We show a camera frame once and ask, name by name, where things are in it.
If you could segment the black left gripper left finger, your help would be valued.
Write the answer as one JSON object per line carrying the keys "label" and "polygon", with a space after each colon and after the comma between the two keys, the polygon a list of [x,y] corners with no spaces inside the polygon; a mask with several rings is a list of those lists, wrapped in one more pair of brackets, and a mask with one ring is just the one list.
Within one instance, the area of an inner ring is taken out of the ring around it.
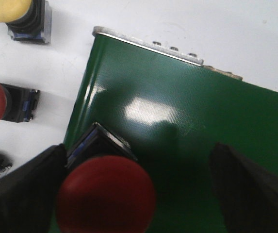
{"label": "black left gripper left finger", "polygon": [[0,233],[47,233],[66,174],[64,145],[51,146],[0,178]]}

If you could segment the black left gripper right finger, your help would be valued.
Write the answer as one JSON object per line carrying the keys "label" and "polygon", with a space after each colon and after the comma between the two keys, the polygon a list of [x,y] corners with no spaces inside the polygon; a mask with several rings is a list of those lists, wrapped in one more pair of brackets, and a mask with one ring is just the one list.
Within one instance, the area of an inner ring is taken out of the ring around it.
{"label": "black left gripper right finger", "polygon": [[209,167],[227,232],[278,233],[278,176],[221,143]]}

